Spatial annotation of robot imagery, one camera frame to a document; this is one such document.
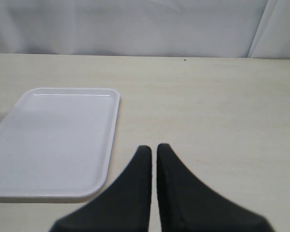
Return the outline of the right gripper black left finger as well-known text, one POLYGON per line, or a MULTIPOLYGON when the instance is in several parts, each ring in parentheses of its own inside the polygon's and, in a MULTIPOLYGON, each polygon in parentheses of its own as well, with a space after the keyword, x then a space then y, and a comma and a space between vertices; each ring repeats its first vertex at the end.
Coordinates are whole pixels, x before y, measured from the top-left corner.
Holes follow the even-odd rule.
POLYGON ((52 232, 146 232, 152 196, 152 151, 137 148, 119 177, 98 197, 58 219, 52 232))

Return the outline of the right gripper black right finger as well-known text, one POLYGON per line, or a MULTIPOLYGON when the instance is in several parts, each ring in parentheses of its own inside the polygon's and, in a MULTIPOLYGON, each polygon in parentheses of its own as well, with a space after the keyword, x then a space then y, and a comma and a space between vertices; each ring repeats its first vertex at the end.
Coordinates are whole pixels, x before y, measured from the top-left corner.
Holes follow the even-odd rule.
POLYGON ((198 179, 169 144, 157 148, 157 198, 163 232, 272 232, 268 220, 198 179))

